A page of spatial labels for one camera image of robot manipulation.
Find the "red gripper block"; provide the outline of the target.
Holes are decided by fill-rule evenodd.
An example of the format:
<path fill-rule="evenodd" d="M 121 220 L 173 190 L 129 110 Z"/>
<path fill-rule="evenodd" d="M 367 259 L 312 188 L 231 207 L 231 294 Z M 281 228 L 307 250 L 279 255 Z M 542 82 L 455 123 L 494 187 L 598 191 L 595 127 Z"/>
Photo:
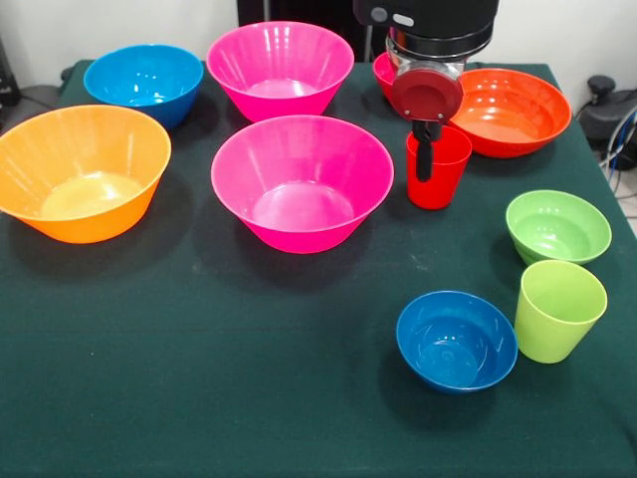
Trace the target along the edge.
<path fill-rule="evenodd" d="M 431 144 L 442 135 L 440 122 L 449 120 L 461 105 L 461 83 L 446 74 L 417 68 L 398 74 L 391 91 L 396 110 L 406 119 L 414 120 L 415 173 L 420 182 L 426 182 L 432 173 Z"/>

